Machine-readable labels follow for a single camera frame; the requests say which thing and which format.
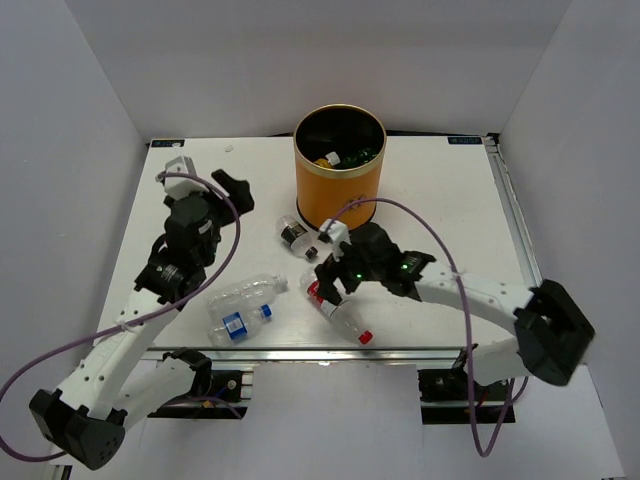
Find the red label plastic bottle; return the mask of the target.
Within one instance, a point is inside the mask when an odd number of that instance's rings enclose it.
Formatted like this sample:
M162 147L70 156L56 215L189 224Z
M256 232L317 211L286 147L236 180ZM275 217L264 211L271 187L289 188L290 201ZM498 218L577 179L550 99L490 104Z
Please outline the red label plastic bottle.
M299 285L308 300L343 339L359 346L372 343L374 335L365 326L357 307L351 301L333 304L320 295L319 280L313 269L308 269L301 275Z

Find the yellow cap small bottle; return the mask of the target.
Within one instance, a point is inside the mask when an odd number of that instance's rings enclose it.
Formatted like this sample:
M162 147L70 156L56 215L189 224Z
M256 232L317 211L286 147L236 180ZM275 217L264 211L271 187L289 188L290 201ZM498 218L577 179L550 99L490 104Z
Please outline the yellow cap small bottle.
M318 158L314 161L314 164L325 169L333 170L341 163L340 156L335 152L329 152L325 156Z

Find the blue label plastic bottle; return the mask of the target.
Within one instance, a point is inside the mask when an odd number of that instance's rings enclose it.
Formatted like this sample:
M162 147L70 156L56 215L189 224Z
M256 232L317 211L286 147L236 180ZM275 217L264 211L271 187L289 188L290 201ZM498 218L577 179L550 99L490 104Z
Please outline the blue label plastic bottle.
M231 311L213 320L208 338L216 348L231 348L255 337L271 320L272 310L268 304Z

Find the green plastic bottle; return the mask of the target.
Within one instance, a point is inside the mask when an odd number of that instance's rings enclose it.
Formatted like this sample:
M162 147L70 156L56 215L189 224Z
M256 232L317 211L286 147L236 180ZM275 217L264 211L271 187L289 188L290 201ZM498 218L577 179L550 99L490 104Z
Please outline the green plastic bottle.
M374 148L361 148L342 157L337 167L342 170L359 168L372 161L377 154L378 152Z

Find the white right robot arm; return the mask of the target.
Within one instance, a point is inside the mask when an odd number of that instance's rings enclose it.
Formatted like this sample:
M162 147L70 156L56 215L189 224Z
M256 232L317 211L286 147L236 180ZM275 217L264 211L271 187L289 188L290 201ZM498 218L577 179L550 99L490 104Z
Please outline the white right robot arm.
M430 254L401 250L373 222L351 230L326 220L319 238L332 252L315 269L318 293L332 304L361 283L376 282L395 296L467 312L509 333L508 339L477 346L455 362L451 384L463 398L518 377L565 386L595 337L591 323L555 281L526 287L459 274Z

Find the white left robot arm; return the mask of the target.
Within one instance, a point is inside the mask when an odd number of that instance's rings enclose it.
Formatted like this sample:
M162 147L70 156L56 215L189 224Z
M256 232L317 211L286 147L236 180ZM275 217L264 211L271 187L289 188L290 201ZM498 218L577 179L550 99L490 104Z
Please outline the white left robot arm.
M212 178L160 174L169 215L115 327L54 390L39 390L30 401L43 436L90 470L106 465L140 420L211 388L210 359L186 347L164 355L144 378L127 379L161 331L211 283L205 270L215 261L222 228L254 208L247 181L223 170Z

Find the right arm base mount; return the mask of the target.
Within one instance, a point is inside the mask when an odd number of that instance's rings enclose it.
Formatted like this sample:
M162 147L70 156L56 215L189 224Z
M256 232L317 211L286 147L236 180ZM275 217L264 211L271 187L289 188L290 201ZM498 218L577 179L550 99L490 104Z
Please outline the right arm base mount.
M467 377L452 366L457 354L417 360L418 389L422 424L470 425ZM480 425L495 424L505 400L508 381L489 386L474 385L476 421Z

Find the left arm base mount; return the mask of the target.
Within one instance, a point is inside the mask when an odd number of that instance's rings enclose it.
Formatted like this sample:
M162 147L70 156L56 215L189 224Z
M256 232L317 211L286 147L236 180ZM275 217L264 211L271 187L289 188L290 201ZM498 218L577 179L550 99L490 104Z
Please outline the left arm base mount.
M240 370L214 370L211 359L200 351L181 348L165 352L165 360L180 360L195 371L190 390L158 408L149 418L241 420L247 408L240 406L243 375Z

